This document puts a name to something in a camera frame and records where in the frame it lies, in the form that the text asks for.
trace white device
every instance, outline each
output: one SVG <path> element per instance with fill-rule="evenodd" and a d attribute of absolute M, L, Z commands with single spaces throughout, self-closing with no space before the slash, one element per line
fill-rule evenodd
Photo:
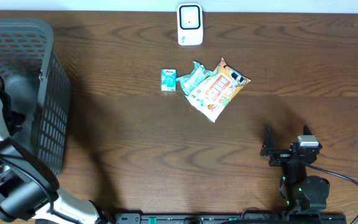
<path fill-rule="evenodd" d="M 197 3 L 178 6 L 178 43 L 180 45 L 199 45 L 203 42 L 203 9 Z"/>

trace wooden table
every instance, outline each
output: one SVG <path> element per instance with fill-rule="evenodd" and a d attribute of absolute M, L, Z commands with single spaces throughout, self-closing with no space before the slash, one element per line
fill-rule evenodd
<path fill-rule="evenodd" d="M 73 84 L 61 186 L 111 211 L 242 212 L 283 207 L 281 170 L 259 156 L 264 127 L 288 147 L 308 124 L 314 163 L 358 180 L 358 15 L 205 13 L 204 42 L 177 43 L 169 12 L 19 12 L 55 33 Z M 211 123 L 160 71 L 224 57 L 252 82 Z M 358 187 L 331 183 L 329 212 L 358 213 Z"/>

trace black wire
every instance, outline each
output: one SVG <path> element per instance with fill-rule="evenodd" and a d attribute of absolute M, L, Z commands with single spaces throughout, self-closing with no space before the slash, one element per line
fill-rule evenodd
<path fill-rule="evenodd" d="M 4 82 L 4 79 L 1 76 L 0 76 L 0 81 L 1 81 L 2 90 L 5 90 L 5 82 Z"/>
<path fill-rule="evenodd" d="M 335 172 L 332 172 L 332 171 L 329 171 L 329 170 L 325 170 L 325 169 L 322 169 L 322 168 L 319 168 L 319 167 L 315 167 L 315 166 L 312 166 L 310 164 L 308 164 L 307 162 L 301 160 L 298 158 L 298 160 L 305 166 L 309 167 L 309 168 L 312 168 L 312 169 L 315 169 L 315 170 L 318 170 L 320 172 L 324 172 L 324 173 L 327 173 L 327 174 L 331 174 L 331 175 L 334 175 L 336 177 L 340 177 L 342 179 L 345 179 L 347 181 L 350 181 L 352 182 L 353 184 L 356 184 L 358 186 L 358 182 L 353 180 L 352 178 L 350 177 L 346 177 L 345 175 L 342 175 L 342 174 L 337 174 Z M 358 221 L 358 214 L 356 215 L 356 217 L 353 219 L 353 221 L 351 222 L 351 224 L 355 224 L 356 222 Z"/>
<path fill-rule="evenodd" d="M 280 179 L 280 195 L 282 198 L 287 199 L 287 196 L 284 194 L 283 186 L 284 186 L 285 177 L 284 175 L 281 175 Z"/>
<path fill-rule="evenodd" d="M 15 167 L 17 170 L 19 170 L 21 173 L 23 173 L 24 175 L 26 175 L 28 178 L 30 178 L 31 180 L 33 180 L 42 190 L 42 192 L 45 194 L 45 196 L 48 199 L 49 202 L 49 209 L 47 210 L 48 213 L 50 213 L 51 215 L 56 215 L 58 218 L 61 218 L 62 220 L 65 220 L 67 222 L 71 222 L 71 223 L 79 223 L 78 220 L 72 220 L 71 218 L 67 218 L 64 215 L 56 212 L 53 209 L 53 200 L 52 200 L 52 196 L 50 195 L 50 192 L 48 192 L 47 188 L 41 183 L 41 181 L 39 179 L 37 179 L 36 177 L 34 177 L 32 174 L 30 174 L 29 172 L 27 172 L 25 169 L 21 168 L 20 166 L 16 165 L 15 163 L 4 159 L 3 157 L 10 157 L 10 158 L 15 158 L 18 159 L 16 156 L 5 156 L 0 154 L 0 161 L 4 162 L 6 164 L 8 164 L 11 167 Z"/>
<path fill-rule="evenodd" d="M 254 209 L 254 210 L 258 210 L 266 220 L 268 220 L 267 216 L 265 215 L 264 212 L 261 211 L 261 209 L 257 208 L 257 207 L 249 207 L 247 208 L 242 214 L 241 214 L 241 219 L 244 219 L 244 216 L 246 215 L 247 212 L 249 212 L 249 210 Z"/>

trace snack bag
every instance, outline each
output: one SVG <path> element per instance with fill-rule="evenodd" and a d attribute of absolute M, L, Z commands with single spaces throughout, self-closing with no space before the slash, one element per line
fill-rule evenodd
<path fill-rule="evenodd" d="M 180 82 L 181 89 L 185 95 L 189 95 L 190 91 L 196 88 L 206 77 L 212 75 L 212 71 L 207 70 L 204 65 L 194 62 L 194 70 L 189 75 L 177 78 Z"/>
<path fill-rule="evenodd" d="M 213 74 L 185 98 L 209 120 L 215 122 L 231 99 L 250 81 L 229 67 L 222 58 Z"/>

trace small teal box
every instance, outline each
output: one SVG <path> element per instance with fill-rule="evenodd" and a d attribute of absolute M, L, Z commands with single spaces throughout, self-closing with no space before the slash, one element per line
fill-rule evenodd
<path fill-rule="evenodd" d="M 161 91 L 177 90 L 177 71 L 175 69 L 161 70 Z"/>

